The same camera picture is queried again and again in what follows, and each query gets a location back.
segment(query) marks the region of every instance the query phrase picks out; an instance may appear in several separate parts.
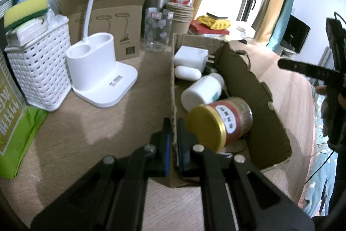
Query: green bag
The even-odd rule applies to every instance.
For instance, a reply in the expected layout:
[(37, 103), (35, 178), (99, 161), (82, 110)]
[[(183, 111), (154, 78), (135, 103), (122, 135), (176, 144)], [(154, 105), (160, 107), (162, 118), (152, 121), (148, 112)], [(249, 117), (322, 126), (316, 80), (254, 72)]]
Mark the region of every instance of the green bag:
[(48, 112), (26, 106), (0, 52), (0, 176), (14, 178)]

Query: teal curtain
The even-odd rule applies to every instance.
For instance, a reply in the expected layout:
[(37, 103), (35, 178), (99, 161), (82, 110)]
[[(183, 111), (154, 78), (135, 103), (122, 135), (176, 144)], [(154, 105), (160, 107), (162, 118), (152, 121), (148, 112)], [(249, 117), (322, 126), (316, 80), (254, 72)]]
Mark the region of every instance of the teal curtain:
[(293, 7), (293, 0), (284, 0), (279, 18), (276, 22), (274, 31), (267, 45), (267, 47), (273, 51), (275, 51), (275, 49), (281, 43), (282, 37), (285, 33), (288, 21), (291, 16), (292, 7)]

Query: cardboard box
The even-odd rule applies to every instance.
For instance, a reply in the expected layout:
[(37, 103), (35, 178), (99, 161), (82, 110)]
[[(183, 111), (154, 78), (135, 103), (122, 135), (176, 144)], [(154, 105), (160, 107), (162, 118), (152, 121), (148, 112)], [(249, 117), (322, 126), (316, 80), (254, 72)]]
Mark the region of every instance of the cardboard box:
[[(275, 111), (272, 94), (264, 82), (259, 82), (256, 76), (248, 70), (248, 65), (239, 55), (235, 55), (228, 42), (195, 35), (173, 35), (171, 63), (171, 99), (172, 99), (172, 131), (173, 131), (173, 165), (177, 162), (177, 131), (178, 118), (186, 118), (187, 112), (180, 102), (181, 93), (192, 83), (174, 77), (174, 51), (181, 45), (208, 49), (215, 55), (215, 65), (223, 76), (225, 85), (231, 96), (244, 99), (253, 114), (253, 125), (246, 141), (238, 140), (224, 148), (224, 151), (242, 152), (260, 170), (268, 170), (286, 162), (292, 156), (292, 149), (286, 130)], [(170, 186), (184, 185), (174, 169), (171, 169)]]
[[(69, 17), (71, 44), (82, 39), (84, 13), (89, 0), (56, 0), (61, 14)], [(94, 0), (89, 35), (109, 32), (114, 36), (116, 59), (137, 57), (144, 0)]]

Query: metal screw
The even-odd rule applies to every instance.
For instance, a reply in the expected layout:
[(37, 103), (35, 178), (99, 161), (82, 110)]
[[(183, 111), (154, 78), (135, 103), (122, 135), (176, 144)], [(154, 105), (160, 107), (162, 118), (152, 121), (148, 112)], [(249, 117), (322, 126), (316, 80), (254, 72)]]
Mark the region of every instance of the metal screw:
[(235, 156), (234, 156), (234, 160), (235, 160), (237, 163), (245, 163), (246, 158), (245, 158), (245, 156), (239, 154), (239, 155), (235, 155)]
[(195, 144), (192, 149), (196, 153), (202, 153), (204, 151), (204, 146), (202, 144)]
[(111, 165), (111, 164), (113, 164), (114, 163), (114, 157), (112, 157), (112, 156), (105, 156), (104, 158), (103, 158), (103, 163), (105, 164), (105, 165)]
[(153, 144), (147, 144), (144, 146), (144, 150), (147, 152), (154, 152), (156, 151), (156, 147)]

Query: qr code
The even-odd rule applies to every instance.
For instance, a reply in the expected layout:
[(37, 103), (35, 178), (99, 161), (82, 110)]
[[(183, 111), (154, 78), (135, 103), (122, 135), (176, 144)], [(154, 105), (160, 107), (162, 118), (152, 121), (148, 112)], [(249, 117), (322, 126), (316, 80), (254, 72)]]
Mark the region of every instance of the qr code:
[(134, 46), (126, 47), (126, 55), (134, 54), (136, 52), (136, 48)]

